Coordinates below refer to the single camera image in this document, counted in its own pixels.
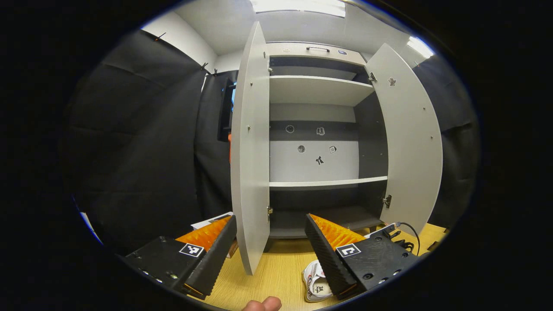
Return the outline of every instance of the dark shelf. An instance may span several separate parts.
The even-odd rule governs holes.
[[[382,223],[378,217],[371,214],[366,208],[358,205],[325,209],[275,209],[271,215],[269,238],[306,238],[304,232],[305,214],[309,212],[343,227],[349,227],[350,230],[364,229]]]

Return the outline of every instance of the cabinet shelf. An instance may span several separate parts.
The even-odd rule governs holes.
[[[372,85],[330,77],[270,76],[269,101],[355,107],[374,92]]]
[[[272,239],[303,239],[305,235],[305,214],[312,213],[326,220],[346,227],[360,230],[382,223],[366,208],[358,205],[325,209],[275,209],[271,214],[269,237]]]
[[[338,185],[351,185],[351,184],[379,182],[381,180],[387,180],[387,179],[388,179],[388,176],[380,176],[380,177],[359,178],[359,179],[328,180],[324,182],[270,182],[269,187],[289,188],[289,187],[338,186]]]

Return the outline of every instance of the finger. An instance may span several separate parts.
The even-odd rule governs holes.
[[[280,299],[277,297],[269,296],[263,301],[265,311],[278,311],[282,307]]]
[[[265,310],[265,306],[261,302],[250,300],[248,304],[246,304],[244,309],[242,309],[242,311],[266,311],[266,310]]]

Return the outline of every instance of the ceiling light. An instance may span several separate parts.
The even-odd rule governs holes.
[[[256,13],[304,11],[346,17],[346,5],[339,0],[250,0]]]
[[[419,38],[409,37],[407,45],[419,52],[419,54],[424,56],[424,58],[430,58],[430,56],[434,55],[434,52],[428,47],[428,45],[422,42]]]

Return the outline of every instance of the drawer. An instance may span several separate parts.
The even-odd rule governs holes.
[[[267,43],[270,56],[295,56],[338,60],[344,63],[365,66],[367,63],[359,52],[335,46],[304,42]]]

